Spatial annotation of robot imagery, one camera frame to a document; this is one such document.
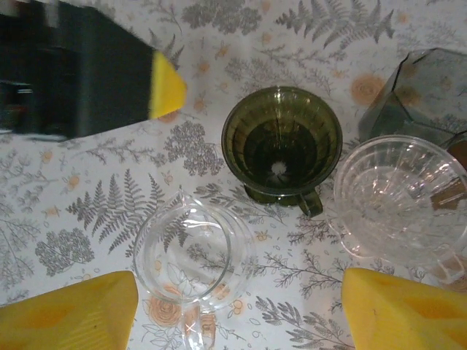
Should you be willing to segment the green glass coffee dripper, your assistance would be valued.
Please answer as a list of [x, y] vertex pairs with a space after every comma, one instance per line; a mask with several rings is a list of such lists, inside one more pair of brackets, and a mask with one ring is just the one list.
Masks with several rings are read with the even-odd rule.
[[229, 113], [223, 157], [257, 203], [297, 206], [309, 217], [323, 212], [316, 192], [341, 156], [343, 135], [334, 111], [298, 87], [255, 91]]

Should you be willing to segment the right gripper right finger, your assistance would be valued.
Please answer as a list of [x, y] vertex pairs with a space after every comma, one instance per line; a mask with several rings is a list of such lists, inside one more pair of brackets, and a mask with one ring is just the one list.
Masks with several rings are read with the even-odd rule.
[[348, 268], [342, 305], [355, 350], [467, 350], [467, 294]]

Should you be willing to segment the clear plastic coffee dripper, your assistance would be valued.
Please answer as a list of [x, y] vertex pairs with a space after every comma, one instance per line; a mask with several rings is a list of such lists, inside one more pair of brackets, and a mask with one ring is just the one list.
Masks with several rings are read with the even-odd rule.
[[430, 264], [467, 249], [467, 170], [412, 136], [354, 148], [334, 178], [328, 223], [357, 257]]

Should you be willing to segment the clear glass server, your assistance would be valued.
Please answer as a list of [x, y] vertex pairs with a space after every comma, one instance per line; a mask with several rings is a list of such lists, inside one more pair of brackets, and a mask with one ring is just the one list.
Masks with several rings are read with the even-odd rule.
[[247, 289], [256, 251], [232, 210], [179, 190], [141, 226], [133, 257], [156, 323], [179, 326], [186, 350], [213, 350], [215, 313]]

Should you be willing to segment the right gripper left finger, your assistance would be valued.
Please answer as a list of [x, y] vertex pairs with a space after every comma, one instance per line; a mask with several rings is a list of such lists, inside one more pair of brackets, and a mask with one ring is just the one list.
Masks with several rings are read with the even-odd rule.
[[126, 350], [139, 302], [116, 271], [0, 308], [0, 350]]

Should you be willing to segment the floral patterned tablecloth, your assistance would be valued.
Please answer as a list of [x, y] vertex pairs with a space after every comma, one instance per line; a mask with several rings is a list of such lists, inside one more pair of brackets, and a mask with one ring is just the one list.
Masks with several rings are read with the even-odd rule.
[[162, 50], [188, 86], [183, 109], [62, 143], [0, 134], [0, 306], [133, 268], [139, 226], [183, 187], [251, 230], [256, 269], [205, 316], [212, 350], [354, 350], [341, 307], [350, 266], [425, 280], [349, 255], [329, 216], [251, 201], [228, 170], [221, 130], [243, 97], [273, 85], [320, 96], [344, 152], [408, 53], [467, 53], [467, 0], [68, 0], [91, 5]]

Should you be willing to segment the smoky glass server wooden handle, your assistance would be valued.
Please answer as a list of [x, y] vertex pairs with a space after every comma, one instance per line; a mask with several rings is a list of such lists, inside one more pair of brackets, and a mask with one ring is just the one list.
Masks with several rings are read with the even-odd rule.
[[361, 141], [384, 135], [425, 139], [467, 168], [467, 54], [410, 52], [358, 123]]

